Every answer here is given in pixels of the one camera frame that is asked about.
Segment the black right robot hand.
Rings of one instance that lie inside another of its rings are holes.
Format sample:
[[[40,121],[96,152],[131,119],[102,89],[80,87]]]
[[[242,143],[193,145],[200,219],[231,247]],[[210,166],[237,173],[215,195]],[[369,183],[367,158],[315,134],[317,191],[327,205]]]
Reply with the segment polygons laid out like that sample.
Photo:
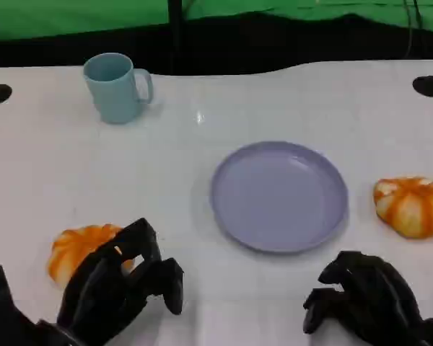
[[[325,288],[311,291],[303,332],[313,334],[326,319],[371,345],[420,345],[422,318],[416,298],[399,272],[383,259],[342,251],[320,273]],[[337,291],[329,285],[339,284]]]

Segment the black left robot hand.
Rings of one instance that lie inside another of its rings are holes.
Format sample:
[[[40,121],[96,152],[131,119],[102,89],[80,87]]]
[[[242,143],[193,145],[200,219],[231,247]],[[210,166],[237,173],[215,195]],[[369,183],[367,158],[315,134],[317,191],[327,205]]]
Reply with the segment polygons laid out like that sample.
[[[183,310],[183,270],[162,259],[155,230],[140,218],[89,254],[66,286],[57,326],[76,345],[105,345],[162,296],[174,315]]]

